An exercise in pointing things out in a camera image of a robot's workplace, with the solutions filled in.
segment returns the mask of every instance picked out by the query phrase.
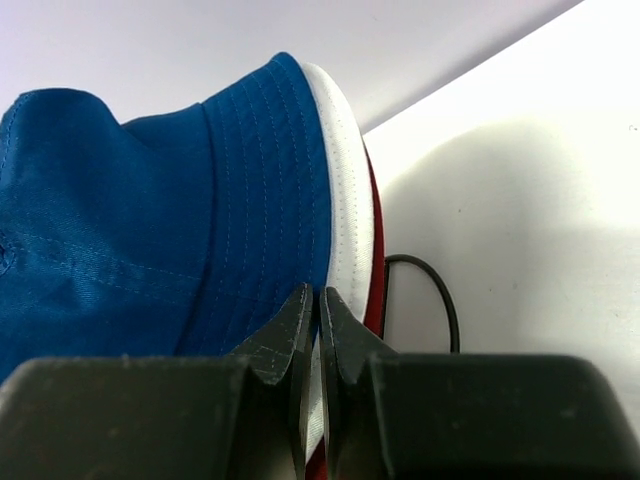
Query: white trim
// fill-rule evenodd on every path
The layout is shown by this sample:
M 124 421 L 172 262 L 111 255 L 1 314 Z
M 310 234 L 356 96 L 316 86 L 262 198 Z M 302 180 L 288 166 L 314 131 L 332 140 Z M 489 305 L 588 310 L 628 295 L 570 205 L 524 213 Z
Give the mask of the white trim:
M 364 321 L 373 269 L 373 193 L 367 155 L 356 119 L 344 94 L 320 67 L 302 71 L 316 101 L 329 167 L 331 188 L 331 257 L 327 286 L 335 287 L 360 321 Z M 307 461 L 324 433 L 320 348 L 311 356 Z

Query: white surface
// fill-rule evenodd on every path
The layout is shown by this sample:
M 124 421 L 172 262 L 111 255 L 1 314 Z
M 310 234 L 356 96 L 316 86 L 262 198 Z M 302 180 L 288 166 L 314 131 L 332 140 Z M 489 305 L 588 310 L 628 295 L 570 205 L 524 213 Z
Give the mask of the white surface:
M 448 283 L 465 352 L 564 352 L 640 432 L 640 3 L 587 0 L 366 135 L 387 253 Z M 389 338 L 446 351 L 435 288 L 394 271 Z
M 373 270 L 373 193 L 369 162 L 349 102 L 320 67 L 302 65 L 322 126 L 333 211 L 327 285 L 335 287 L 360 321 L 369 299 Z M 313 346 L 309 387 L 307 460 L 324 434 L 320 342 Z
M 332 75 L 366 131 L 578 1 L 0 0 L 0 110 L 66 86 L 128 120 L 287 50 Z

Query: red fabric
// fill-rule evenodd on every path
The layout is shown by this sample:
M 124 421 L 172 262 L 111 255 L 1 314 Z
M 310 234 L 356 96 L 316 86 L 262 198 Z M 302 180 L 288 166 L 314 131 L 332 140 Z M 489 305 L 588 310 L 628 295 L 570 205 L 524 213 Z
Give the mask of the red fabric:
M 384 230 L 382 225 L 382 205 L 378 186 L 369 160 L 369 173 L 371 176 L 371 190 L 373 192 L 373 270 L 371 273 L 371 286 L 369 287 L 369 300 L 364 317 L 365 326 L 378 336 L 382 335 L 382 306 L 384 301 Z M 324 442 L 320 442 L 316 451 L 307 463 L 305 480 L 327 480 L 327 461 L 325 458 Z
M 384 230 L 382 225 L 382 205 L 380 194 L 376 185 L 375 175 L 369 161 L 369 173 L 371 174 L 371 190 L 373 191 L 373 271 L 371 274 L 371 286 L 369 287 L 369 301 L 364 324 L 369 330 L 382 336 L 382 306 L 384 303 Z

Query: blue bucket hat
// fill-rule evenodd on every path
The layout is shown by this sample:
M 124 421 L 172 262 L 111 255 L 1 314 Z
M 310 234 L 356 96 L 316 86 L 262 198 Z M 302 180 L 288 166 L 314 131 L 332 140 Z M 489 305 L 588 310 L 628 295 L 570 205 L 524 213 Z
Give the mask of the blue bucket hat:
M 30 92 L 0 140 L 0 381 L 39 356 L 222 355 L 326 283 L 322 128 L 287 54 L 123 125 L 88 93 Z

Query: stitching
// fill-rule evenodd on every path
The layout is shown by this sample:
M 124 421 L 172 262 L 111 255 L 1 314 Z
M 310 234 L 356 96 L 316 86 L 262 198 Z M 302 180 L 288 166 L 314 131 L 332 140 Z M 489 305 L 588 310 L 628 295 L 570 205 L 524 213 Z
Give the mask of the stitching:
M 53 241 L 53 242 L 57 242 L 57 243 L 64 243 L 64 242 L 60 242 L 60 241 L 58 241 L 58 240 L 54 240 L 54 239 L 47 239 L 47 238 L 42 238 L 42 237 L 35 237 L 35 238 L 38 238 L 38 239 L 41 239 L 41 240 L 51 240 L 51 241 Z M 13 245 L 12 245 L 8 240 L 6 240 L 6 236 L 4 236 L 4 235 L 2 234 L 2 232 L 1 232 L 1 231 L 0 231 L 0 240 L 3 240 L 3 243 L 2 243 L 2 245 L 3 245 L 3 246 L 8 246 L 8 247 L 10 247 L 12 251 L 13 251 L 13 250 L 15 250 L 15 249 L 13 248 Z M 27 249 L 26 249 L 26 248 L 24 248 L 24 247 L 19 247 L 18 249 L 19 249 L 19 250 L 22 250 L 22 251 L 25 251 L 25 252 L 27 252 L 27 253 L 33 253 L 33 252 L 30 252 L 29 250 L 27 250 Z M 110 260 L 115 260 L 116 262 L 119 262 L 119 261 L 118 261 L 117 259 L 115 259 L 115 258 L 111 258 L 111 257 L 106 257 L 106 258 L 108 258 L 108 259 L 110 259 Z M 119 272 L 119 274 L 121 274 L 122 276 L 127 277 L 127 278 L 128 278 L 128 279 L 130 279 L 130 280 L 134 280 L 134 281 L 135 281 L 135 280 L 138 280 L 138 279 L 136 279 L 136 278 L 134 278 L 134 277 L 131 277 L 131 276 L 126 275 L 126 273 L 123 273 L 123 272 Z M 164 289 L 164 290 L 169 290 L 169 291 L 172 291 L 172 292 L 178 292 L 178 293 L 184 293 L 184 294 L 192 294 L 192 293 L 193 293 L 193 291 L 191 291 L 191 290 L 183 290 L 183 289 L 180 289 L 180 288 L 175 287 L 174 285 L 165 285 L 165 284 L 162 284 L 162 283 L 147 282 L 147 281 L 144 281 L 144 283 L 145 283 L 146 285 L 150 285 L 150 286 L 152 286 L 152 287 L 157 287 L 157 288 L 161 288 L 161 289 Z M 205 288 L 205 289 L 204 289 L 204 291 L 205 291 L 205 292 L 215 292 L 216 290 L 215 290 L 215 289 L 213 289 L 213 288 Z M 219 291 L 222 295 L 228 295 L 228 296 L 238 297 L 238 298 L 243 299 L 243 300 L 255 300 L 255 301 L 260 301 L 260 302 L 268 303 L 268 304 L 274 304 L 274 303 L 275 303 L 275 302 L 272 302 L 272 301 L 267 301 L 267 300 L 256 300 L 255 298 L 246 297 L 246 296 L 242 296 L 242 295 L 236 295 L 236 294 L 234 294 L 234 293 L 224 291 L 224 290 L 222 290 L 221 288 L 219 288 L 219 289 L 218 289 L 218 291 Z
M 4 255 L 2 256 L 2 263 L 0 263 L 1 277 L 5 273 L 7 273 L 7 271 L 11 268 L 11 265 L 13 265 L 13 261 L 16 258 L 16 251 L 9 239 L 2 231 L 0 231 L 0 241 L 2 242 L 0 248 L 3 248 L 5 251 Z
M 352 192 L 357 192 L 358 191 L 358 185 L 357 185 L 357 179 L 356 179 L 356 174 L 353 171 L 353 162 L 349 162 L 349 166 L 351 167 L 351 179 L 352 179 Z M 360 242 L 358 240 L 358 216 L 355 215 L 355 235 L 353 235 L 354 240 L 355 240 L 355 245 L 353 247 L 353 257 L 352 257 L 352 262 L 353 264 L 351 265 L 351 267 L 353 268 L 353 273 L 351 274 L 351 292 L 349 293 L 349 299 L 348 299 L 348 303 L 347 305 L 353 305 L 353 299 L 355 298 L 355 292 L 356 292 L 356 268 L 357 268 L 357 263 L 358 263 L 358 257 L 360 255 Z
M 2 246 L 9 247 L 9 249 L 11 251 L 11 254 L 12 254 L 11 259 L 9 260 L 9 262 L 5 262 L 6 263 L 6 269 L 8 270 L 11 267 L 11 264 L 13 263 L 13 260 L 14 260 L 14 257 L 15 257 L 16 248 L 9 242 L 9 240 L 6 237 L 6 235 L 4 235 L 2 231 L 0 231 L 0 241 L 2 242 L 1 243 Z M 64 262 L 62 262 L 60 260 L 56 260 L 55 258 L 52 258 L 50 256 L 39 255 L 38 253 L 34 253 L 32 251 L 29 251 L 24 247 L 17 247 L 17 249 L 20 250 L 20 251 L 26 252 L 26 253 L 30 253 L 30 254 L 42 257 L 42 258 L 46 258 L 47 260 L 51 259 L 53 261 L 57 261 L 58 263 L 62 263 L 63 265 L 71 267 L 71 265 L 69 265 L 68 263 L 64 263 Z M 132 278 L 132 277 L 128 277 L 128 278 L 130 280 L 136 280 L 135 278 Z M 172 285 L 164 285 L 164 284 L 155 283 L 155 282 L 145 282 L 145 284 L 146 285 L 150 285 L 152 287 L 157 287 L 157 288 L 169 290 L 169 291 L 172 291 L 172 292 L 178 292 L 178 293 L 184 293 L 184 294 L 192 294 L 193 293 L 190 290 L 182 290 L 182 289 L 176 288 L 175 286 L 172 286 Z M 215 290 L 213 288 L 205 288 L 204 291 L 205 292 L 214 292 Z M 237 297 L 237 298 L 239 298 L 241 300 L 251 300 L 251 301 L 254 301 L 254 302 L 265 303 L 265 304 L 269 304 L 269 305 L 277 304 L 276 302 L 271 301 L 271 300 L 259 300 L 259 299 L 255 299 L 255 298 L 252 298 L 252 297 L 247 297 L 247 296 L 243 296 L 243 295 L 237 295 L 235 293 L 227 292 L 225 290 L 222 290 L 222 288 L 219 288 L 218 292 L 221 295 L 227 295 L 227 296 L 230 296 L 230 297 Z
M 273 130 L 273 140 L 275 141 L 276 144 L 276 158 L 277 158 L 277 165 L 278 165 L 278 182 L 279 182 L 279 187 L 280 187 L 280 195 L 278 197 L 279 200 L 279 206 L 280 206 L 280 238 L 278 239 L 278 263 L 277 265 L 281 265 L 282 264 L 282 242 L 284 240 L 284 205 L 283 205 L 283 188 L 282 188 L 282 163 L 280 161 L 280 142 L 278 141 L 278 131 L 276 130 L 276 124 L 274 122 L 274 118 L 273 118 L 273 112 L 271 111 L 271 105 L 269 105 L 269 101 L 267 100 L 267 96 L 264 93 L 263 90 L 263 86 L 260 83 L 260 81 L 258 80 L 258 77 L 256 76 L 255 73 L 252 73 L 250 78 L 256 82 L 258 84 L 258 90 L 260 91 L 260 94 L 262 95 L 262 98 L 264 100 L 265 105 L 267 106 L 267 112 L 268 112 L 268 116 L 269 116 L 269 121 L 271 122 L 271 129 Z M 280 274 L 278 272 L 278 275 L 276 276 L 276 288 L 275 288 L 275 298 L 279 298 L 280 296 Z
M 172 275 L 172 276 L 175 276 L 175 277 L 187 278 L 189 280 L 200 281 L 200 279 L 198 277 L 192 277 L 191 275 L 183 275 L 182 273 L 169 272 L 167 270 L 161 270 L 161 269 L 158 269 L 158 268 L 146 267 L 144 265 L 137 265 L 135 263 L 128 263 L 128 262 L 125 262 L 125 261 L 120 260 L 118 258 L 110 257 L 109 255 L 105 255 L 104 253 L 98 252 L 97 250 L 94 250 L 92 248 L 83 247 L 82 245 L 77 245 L 75 243 L 65 242 L 65 241 L 62 241 L 62 240 L 56 240 L 54 238 L 39 237 L 38 235 L 32 235 L 30 233 L 25 233 L 25 232 L 18 232 L 18 231 L 15 231 L 15 230 L 13 230 L 13 233 L 17 233 L 18 235 L 23 235 L 25 237 L 37 238 L 38 240 L 43 240 L 45 242 L 52 242 L 52 243 L 57 243 L 59 245 L 67 245 L 69 247 L 75 247 L 75 248 L 77 248 L 78 250 L 80 250 L 82 252 L 89 252 L 89 253 L 92 253 L 94 255 L 98 255 L 100 257 L 107 258 L 109 260 L 113 260 L 114 262 L 120 263 L 122 265 L 126 265 L 127 267 L 141 268 L 143 270 L 149 270 L 151 272 L 164 273 L 164 274 Z
M 292 140 L 292 144 L 293 144 L 293 153 L 294 153 L 294 159 L 296 162 L 296 172 L 300 172 L 300 162 L 298 159 L 298 147 L 296 146 L 296 139 L 293 135 L 293 124 L 291 123 L 291 115 L 289 114 L 289 109 L 287 108 L 287 103 L 284 100 L 284 95 L 282 94 L 282 90 L 280 89 L 280 85 L 278 85 L 278 82 L 276 80 L 276 77 L 273 75 L 273 72 L 271 71 L 271 69 L 269 68 L 269 65 L 267 64 L 267 66 L 265 67 L 265 70 L 267 71 L 267 73 L 269 73 L 269 75 L 271 76 L 271 78 L 273 79 L 273 83 L 276 86 L 276 89 L 278 90 L 278 94 L 280 95 L 280 100 L 282 101 L 282 104 L 284 106 L 284 111 L 285 111 L 285 115 L 287 116 L 287 123 L 289 124 L 289 133 L 291 134 L 291 140 Z M 296 274 L 295 274 L 295 278 L 298 278 L 298 268 L 300 266 L 300 238 L 302 237 L 302 193 L 301 193 L 301 188 L 300 188 L 300 175 L 296 175 L 296 183 L 297 183 L 297 187 L 298 187 L 298 257 L 297 257 L 297 262 L 296 262 Z
M 28 252 L 28 251 L 27 251 L 25 248 L 23 248 L 23 247 L 17 247 L 17 248 L 18 248 L 18 250 L 23 251 L 23 252 L 25 252 L 25 253 L 31 253 L 31 254 L 33 254 L 33 255 L 37 255 L 37 254 L 34 254 L 33 252 Z M 135 293 L 136 295 L 140 295 L 140 296 L 142 296 L 142 297 L 151 298 L 152 300 L 157 300 L 157 301 L 159 301 L 159 302 L 168 303 L 168 304 L 171 304 L 171 305 L 177 305 L 177 306 L 182 306 L 182 305 L 183 305 L 182 303 L 174 302 L 174 301 L 172 301 L 172 300 L 167 300 L 166 298 L 162 298 L 162 297 L 156 297 L 155 295 L 149 295 L 149 294 L 147 294 L 147 293 L 143 293 L 143 292 L 141 292 L 141 291 L 139 291 L 139 290 L 134 290 L 133 288 L 128 288 L 128 287 L 125 287 L 125 286 L 122 286 L 122 285 L 118 285 L 118 284 L 116 284 L 116 283 L 111 283 L 111 282 L 107 282 L 107 281 L 105 281 L 105 280 L 100 280 L 99 278 L 96 278 L 96 277 L 94 277 L 93 275 L 89 275 L 88 273 L 86 273 L 86 272 L 84 272 L 84 271 L 82 271 L 82 270 L 80 270 L 80 269 L 77 269 L 75 265 L 71 265 L 71 264 L 69 264 L 69 263 L 65 263 L 65 262 L 63 262 L 62 260 L 58 260 L 57 258 L 47 257 L 47 258 L 46 258 L 46 260 L 50 260 L 50 261 L 52 261 L 52 262 L 54 262 L 54 263 L 57 263 L 57 264 L 59 264 L 59 265 L 62 265 L 63 267 L 70 268 L 74 273 L 79 273 L 79 274 L 80 274 L 80 275 L 82 275 L 83 277 L 86 277 L 86 278 L 88 278 L 89 280 L 93 280 L 93 281 L 95 281 L 95 282 L 101 283 L 101 284 L 103 284 L 103 285 L 108 285 L 108 286 L 110 286 L 110 287 L 118 288 L 118 289 L 120 289 L 120 290 L 124 290 L 124 291 L 126 291 L 126 292 Z
M 282 307 L 282 305 L 278 304 L 277 302 L 275 302 L 273 300 L 260 300 L 259 298 L 253 298 L 253 297 L 249 297 L 247 295 L 236 295 L 235 293 L 227 292 L 225 290 L 222 290 L 220 292 L 220 294 L 221 295 L 226 295 L 227 297 L 239 298 L 240 300 L 247 300 L 247 301 L 250 301 L 250 302 L 263 303 L 265 305 L 277 305 L 278 308 Z
M 220 118 L 222 118 L 222 107 L 220 106 L 220 98 L 216 99 L 216 106 L 218 107 L 218 112 L 220 113 Z M 222 144 L 224 146 L 224 160 L 225 160 L 225 173 L 226 173 L 226 183 L 227 183 L 227 244 L 225 246 L 224 252 L 224 261 L 222 264 L 222 273 L 220 276 L 220 283 L 218 284 L 218 291 L 216 292 L 216 296 L 213 299 L 213 304 L 211 305 L 211 314 L 209 315 L 209 320 L 207 321 L 207 327 L 204 331 L 204 336 L 202 337 L 202 341 L 200 342 L 200 346 L 198 347 L 198 354 L 202 352 L 204 348 L 204 344 L 209 337 L 209 331 L 211 330 L 211 320 L 213 319 L 213 315 L 216 312 L 216 305 L 218 303 L 218 299 L 220 298 L 220 292 L 222 291 L 222 279 L 224 278 L 224 273 L 226 273 L 228 260 L 229 260 L 229 244 L 230 244 L 230 235 L 231 235 L 231 197 L 229 193 L 230 184 L 229 184 L 229 146 L 227 144 L 227 132 L 224 128 L 224 122 L 220 122 L 220 130 L 222 131 Z
M 7 125 L 7 146 L 6 146 L 6 150 L 4 151 L 4 155 L 2 157 L 2 164 L 0 164 L 0 180 L 2 180 L 2 172 L 4 170 L 5 165 L 7 164 L 7 159 L 9 158 L 9 150 L 11 148 L 11 130 L 13 129 L 13 124 L 16 120 L 16 117 L 18 116 L 18 112 L 20 111 L 22 106 L 25 104 L 25 102 L 29 99 L 29 97 L 31 97 L 31 95 L 32 94 L 27 93 L 17 101 L 16 106 L 13 109 L 11 119 L 9 120 L 9 124 Z
M 304 145 L 307 150 L 307 165 L 309 165 L 309 176 L 311 177 L 311 259 L 309 261 L 309 281 L 313 281 L 311 275 L 313 272 L 313 261 L 314 261 L 314 253 L 315 253 L 315 226 L 316 226 L 316 188 L 315 188 L 315 176 L 313 174 L 313 168 L 311 166 L 311 151 L 309 150 L 309 136 L 307 135 L 307 122 L 304 119 L 304 113 L 302 111 L 302 105 L 300 104 L 300 99 L 298 98 L 298 93 L 296 92 L 295 86 L 293 85 L 293 81 L 291 77 L 288 75 L 286 68 L 279 60 L 274 60 L 274 62 L 282 68 L 285 73 L 285 77 L 289 80 L 289 85 L 291 85 L 291 90 L 293 91 L 293 97 L 296 100 L 296 105 L 298 106 L 298 110 L 300 111 L 300 119 L 302 120 L 302 129 L 304 130 Z
M 233 98 L 233 90 L 229 91 L 229 98 L 231 99 L 231 103 L 233 104 L 233 109 L 236 112 L 236 117 L 238 118 L 238 125 L 242 125 L 242 119 L 240 118 L 240 111 L 238 110 L 238 105 L 236 104 L 236 101 Z M 242 272 L 240 274 L 240 283 L 238 284 L 238 295 L 240 295 L 240 291 L 242 290 L 242 285 L 245 279 L 244 273 L 247 269 L 247 251 L 249 249 L 249 175 L 247 172 L 247 151 L 246 151 L 244 135 L 242 134 L 242 128 L 239 128 L 238 131 L 240 132 L 240 143 L 242 144 L 242 165 L 244 165 L 244 189 L 245 189 L 245 207 L 246 207 L 246 214 L 244 218 L 244 225 L 245 225 L 244 253 L 242 255 Z M 236 300 L 235 302 L 233 302 L 233 308 L 231 309 L 231 314 L 229 315 L 229 322 L 227 323 L 227 328 L 224 334 L 222 335 L 222 342 L 220 343 L 220 351 L 219 351 L 220 354 L 222 354 L 222 352 L 224 351 L 224 346 L 227 344 L 229 333 L 231 332 L 231 325 L 233 325 L 233 317 L 236 316 L 237 307 L 238 307 L 238 301 Z
M 62 241 L 59 241 L 59 240 L 50 239 L 50 238 L 36 237 L 35 235 L 29 235 L 29 234 L 22 234 L 22 235 L 35 237 L 35 238 L 38 238 L 40 240 L 47 240 L 47 241 L 51 241 L 51 242 L 54 242 L 54 243 L 61 243 L 61 244 L 65 243 L 65 242 L 62 242 Z M 128 270 L 127 271 L 125 269 L 121 269 L 121 267 L 127 267 L 127 266 L 136 267 L 136 265 L 131 265 L 131 264 L 128 264 L 126 262 L 122 262 L 122 261 L 120 261 L 120 260 L 118 260 L 116 258 L 112 258 L 112 257 L 106 257 L 106 258 L 107 258 L 107 260 L 114 261 L 114 265 L 110 266 L 110 270 L 113 271 L 113 273 L 117 274 L 118 276 L 127 278 L 129 280 L 133 280 L 133 281 L 141 281 L 141 282 L 144 282 L 145 285 L 161 288 L 161 289 L 164 289 L 164 290 L 168 290 L 170 292 L 183 293 L 185 295 L 192 295 L 193 294 L 192 290 L 189 290 L 189 289 L 184 290 L 182 288 L 178 288 L 176 285 L 166 285 L 164 283 L 150 282 L 150 281 L 147 281 L 146 279 L 136 278 L 135 274 L 131 275 L 132 270 Z M 146 268 L 146 269 L 147 270 L 156 271 L 153 268 Z
M 265 269 L 265 263 L 266 263 L 266 259 L 267 259 L 267 224 L 268 224 L 268 217 L 267 217 L 267 179 L 266 179 L 266 174 L 265 174 L 265 170 L 266 170 L 266 165 L 265 165 L 265 157 L 264 157 L 264 149 L 262 148 L 262 140 L 260 139 L 260 133 L 258 132 L 258 118 L 256 117 L 256 112 L 253 108 L 253 104 L 251 103 L 251 98 L 249 97 L 249 92 L 247 91 L 247 86 L 245 85 L 244 82 L 241 83 L 242 85 L 242 89 L 244 90 L 244 93 L 247 95 L 247 100 L 248 100 L 248 104 L 249 104 L 249 108 L 251 109 L 251 115 L 253 115 L 253 122 L 256 125 L 256 138 L 258 139 L 258 147 L 260 149 L 260 159 L 262 160 L 262 186 L 264 187 L 264 196 L 263 196 L 263 207 L 264 207 L 264 238 L 262 241 L 262 267 L 260 269 L 260 280 L 258 282 L 258 291 L 256 293 L 256 297 L 260 298 L 260 294 L 262 293 L 262 287 L 263 287 L 263 283 L 264 283 L 264 269 Z M 249 317 L 249 321 L 247 322 L 247 328 L 244 332 L 244 336 L 246 337 L 249 333 L 249 330 L 251 329 L 251 322 L 253 321 L 253 318 L 255 317 L 255 309 L 251 311 L 251 316 Z
M 335 143 L 334 143 L 334 150 L 333 150 L 333 154 L 336 155 L 336 150 L 335 150 Z M 342 172 L 338 172 L 338 189 L 340 191 L 339 197 L 340 199 L 344 199 L 345 197 L 345 191 L 344 191 L 344 182 L 343 182 L 343 176 L 342 176 Z M 340 203 L 340 235 L 339 238 L 337 238 L 337 242 L 338 242 L 338 271 L 336 272 L 336 280 L 339 281 L 339 279 L 342 278 L 341 276 L 341 272 L 342 272 L 342 253 L 344 252 L 344 203 L 343 202 L 339 202 Z

